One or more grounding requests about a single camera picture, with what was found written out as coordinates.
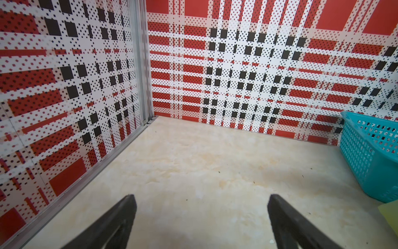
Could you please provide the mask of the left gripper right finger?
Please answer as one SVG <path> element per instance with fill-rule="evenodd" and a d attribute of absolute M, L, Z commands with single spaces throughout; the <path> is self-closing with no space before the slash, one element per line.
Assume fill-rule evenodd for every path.
<path fill-rule="evenodd" d="M 267 205 L 279 249 L 340 249 L 280 195 L 272 194 Z"/>

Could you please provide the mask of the green plastic bag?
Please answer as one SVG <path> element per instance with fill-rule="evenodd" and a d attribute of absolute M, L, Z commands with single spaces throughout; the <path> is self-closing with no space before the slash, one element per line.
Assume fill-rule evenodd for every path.
<path fill-rule="evenodd" d="M 378 207 L 378 210 L 398 236 L 398 200 L 382 204 Z"/>

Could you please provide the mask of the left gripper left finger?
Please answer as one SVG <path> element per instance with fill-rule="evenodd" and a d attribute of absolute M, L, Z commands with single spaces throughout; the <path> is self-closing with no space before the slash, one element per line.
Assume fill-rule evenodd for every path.
<path fill-rule="evenodd" d="M 137 204 L 126 195 L 64 249 L 125 249 L 132 231 Z"/>

